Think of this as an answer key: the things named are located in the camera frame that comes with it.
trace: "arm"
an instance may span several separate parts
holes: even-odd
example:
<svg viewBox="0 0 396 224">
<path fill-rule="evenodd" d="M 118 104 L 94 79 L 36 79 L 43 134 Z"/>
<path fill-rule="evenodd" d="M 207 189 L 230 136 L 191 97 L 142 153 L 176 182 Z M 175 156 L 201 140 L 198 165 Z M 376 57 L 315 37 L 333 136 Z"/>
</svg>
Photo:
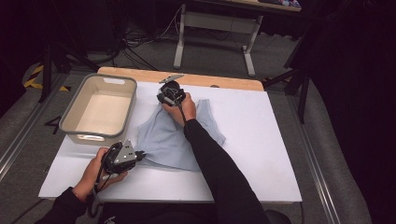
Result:
<svg viewBox="0 0 396 224">
<path fill-rule="evenodd" d="M 185 125 L 184 133 L 215 200 L 219 223 L 270 223 L 233 159 L 195 119 L 195 104 L 186 95 L 182 102 L 186 125 L 178 108 L 163 107 L 179 124 Z"/>
<path fill-rule="evenodd" d="M 87 197 L 91 194 L 93 185 L 95 184 L 97 174 L 102 164 L 102 157 L 107 153 L 108 148 L 99 148 L 96 157 L 93 158 L 84 171 L 80 181 L 74 188 L 69 188 L 61 196 L 59 196 L 53 204 L 51 210 L 38 220 L 37 224 L 44 223 L 75 223 L 76 219 L 85 214 L 87 209 Z M 111 184 L 120 182 L 125 176 L 126 172 L 119 176 L 109 179 L 106 184 L 105 181 L 99 183 L 99 188 L 103 186 L 106 189 Z"/>
</svg>

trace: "white tabletop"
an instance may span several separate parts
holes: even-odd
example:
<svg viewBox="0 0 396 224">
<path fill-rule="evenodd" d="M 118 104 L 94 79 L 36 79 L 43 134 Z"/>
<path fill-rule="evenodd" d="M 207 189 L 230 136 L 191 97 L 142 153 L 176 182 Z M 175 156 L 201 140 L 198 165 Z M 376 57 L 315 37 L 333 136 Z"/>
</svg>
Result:
<svg viewBox="0 0 396 224">
<path fill-rule="evenodd" d="M 126 138 L 136 144 L 137 127 L 158 104 L 158 83 L 138 82 Z M 240 91 L 181 85 L 192 100 L 209 99 L 230 154 L 262 203 L 302 200 L 290 159 L 265 91 Z M 80 180 L 99 146 L 79 145 L 65 137 L 39 192 L 54 199 Z M 201 173 L 137 165 L 120 183 L 99 193 L 103 202 L 212 202 Z"/>
</svg>

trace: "table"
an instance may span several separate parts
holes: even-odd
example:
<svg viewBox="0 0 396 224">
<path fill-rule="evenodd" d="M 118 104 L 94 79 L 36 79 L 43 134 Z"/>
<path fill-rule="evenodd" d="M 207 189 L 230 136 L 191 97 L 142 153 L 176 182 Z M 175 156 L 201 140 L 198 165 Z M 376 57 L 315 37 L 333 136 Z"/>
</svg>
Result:
<svg viewBox="0 0 396 224">
<path fill-rule="evenodd" d="M 232 2 L 233 4 L 236 3 L 240 5 L 247 5 L 254 7 L 269 7 L 278 10 L 295 11 L 295 12 L 301 10 L 300 8 L 297 7 L 285 7 L 275 4 L 261 3 L 258 0 L 217 1 L 217 4 L 219 4 L 219 2 Z M 220 30 L 220 31 L 250 35 L 249 42 L 247 45 L 242 47 L 242 51 L 244 53 L 245 63 L 247 66 L 247 74 L 250 77 L 254 77 L 256 75 L 256 72 L 254 71 L 253 62 L 251 61 L 250 52 L 251 49 L 253 48 L 254 41 L 256 40 L 256 36 L 262 24 L 262 15 L 258 15 L 257 19 L 253 20 L 253 19 L 243 19 L 243 18 L 188 11 L 186 8 L 187 8 L 186 4 L 183 4 L 181 7 L 177 51 L 174 60 L 174 67 L 176 69 L 179 69 L 181 67 L 181 59 L 183 56 L 183 49 L 184 49 L 184 29 L 186 26 L 190 26 L 190 27 L 205 28 L 205 29 Z"/>
<path fill-rule="evenodd" d="M 137 126 L 150 117 L 158 104 L 156 93 L 162 85 L 158 81 L 174 74 L 108 67 L 99 69 L 98 73 L 133 77 L 137 81 L 134 112 L 126 134 L 135 145 Z M 302 200 L 269 98 L 259 81 L 196 75 L 186 75 L 177 81 L 191 93 L 193 100 L 209 98 L 219 131 L 227 138 L 223 148 L 262 203 Z M 210 88 L 213 84 L 220 88 Z M 235 104 L 238 104 L 237 112 L 231 113 Z M 54 199 L 67 187 L 77 184 L 98 148 L 75 144 L 66 136 L 38 196 Z M 213 202 L 200 172 L 139 164 L 121 183 L 101 192 L 99 198 L 103 202 Z"/>
</svg>

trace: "folded cloth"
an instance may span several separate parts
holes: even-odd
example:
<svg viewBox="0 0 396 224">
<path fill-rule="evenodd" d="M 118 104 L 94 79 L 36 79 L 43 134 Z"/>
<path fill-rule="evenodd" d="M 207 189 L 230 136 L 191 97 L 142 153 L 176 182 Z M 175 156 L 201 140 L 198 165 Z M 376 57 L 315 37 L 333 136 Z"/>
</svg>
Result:
<svg viewBox="0 0 396 224">
<path fill-rule="evenodd" d="M 209 100 L 197 104 L 197 120 L 209 135 L 222 146 L 225 141 L 210 111 Z M 180 126 L 159 104 L 151 117 L 137 128 L 135 150 L 143 150 L 146 157 L 139 164 L 177 168 L 199 172 L 190 142 Z"/>
</svg>

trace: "hand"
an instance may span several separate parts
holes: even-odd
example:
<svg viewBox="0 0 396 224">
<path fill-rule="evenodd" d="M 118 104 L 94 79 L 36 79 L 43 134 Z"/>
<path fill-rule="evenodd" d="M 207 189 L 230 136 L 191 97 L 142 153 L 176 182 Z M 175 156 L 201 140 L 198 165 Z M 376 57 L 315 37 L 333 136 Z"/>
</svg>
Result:
<svg viewBox="0 0 396 224">
<path fill-rule="evenodd" d="M 100 170 L 100 166 L 102 165 L 102 158 L 104 155 L 106 155 L 107 151 L 108 151 L 107 147 L 99 148 L 96 157 L 90 161 L 90 163 L 88 164 L 87 168 L 84 171 L 84 174 L 82 175 L 82 178 L 79 180 L 78 184 L 76 184 L 76 186 L 73 188 L 73 192 L 82 202 L 85 202 L 87 196 L 92 192 L 93 186 L 96 182 L 96 177 Z M 127 172 L 121 173 L 117 177 L 111 178 L 106 182 L 105 180 L 102 180 L 102 176 L 106 175 L 105 171 L 102 171 L 101 182 L 99 183 L 98 188 L 102 190 L 106 189 L 111 184 L 120 182 L 125 176 L 127 176 L 127 174 L 128 174 Z"/>
<path fill-rule="evenodd" d="M 188 92 L 186 92 L 186 99 L 181 102 L 181 108 L 183 109 L 186 121 L 189 119 L 196 119 L 195 102 L 191 99 L 191 96 Z M 163 104 L 163 109 L 168 112 L 178 124 L 184 126 L 184 120 L 178 106 Z"/>
</svg>

